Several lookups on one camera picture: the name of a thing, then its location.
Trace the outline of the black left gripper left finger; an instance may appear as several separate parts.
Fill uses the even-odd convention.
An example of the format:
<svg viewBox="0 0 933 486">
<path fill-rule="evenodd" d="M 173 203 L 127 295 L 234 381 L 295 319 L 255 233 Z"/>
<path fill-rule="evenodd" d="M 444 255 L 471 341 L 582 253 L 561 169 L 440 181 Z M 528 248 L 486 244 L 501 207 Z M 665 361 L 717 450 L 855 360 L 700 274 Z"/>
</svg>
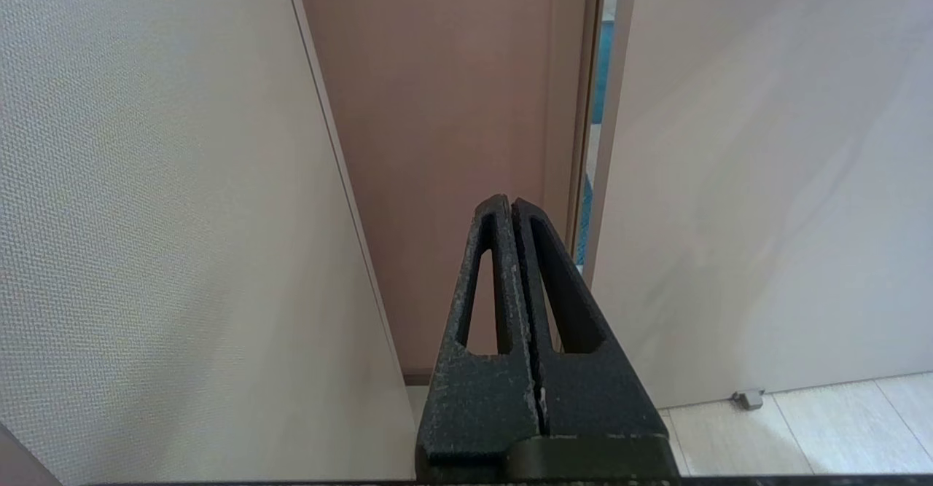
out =
<svg viewBox="0 0 933 486">
<path fill-rule="evenodd" d="M 499 482 L 510 447 L 538 436 L 531 328 L 509 198 L 477 205 L 415 441 L 420 482 Z M 492 254 L 497 351 L 469 352 L 481 257 Z"/>
</svg>

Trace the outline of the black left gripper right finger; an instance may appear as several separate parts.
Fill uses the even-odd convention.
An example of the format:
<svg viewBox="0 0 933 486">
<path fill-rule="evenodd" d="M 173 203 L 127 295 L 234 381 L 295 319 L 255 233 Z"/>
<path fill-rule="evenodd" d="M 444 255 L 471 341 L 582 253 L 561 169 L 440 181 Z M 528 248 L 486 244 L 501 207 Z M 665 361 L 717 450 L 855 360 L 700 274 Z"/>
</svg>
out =
<svg viewBox="0 0 933 486">
<path fill-rule="evenodd" d="M 547 436 L 660 437 L 668 430 L 545 211 L 512 205 L 534 390 Z"/>
</svg>

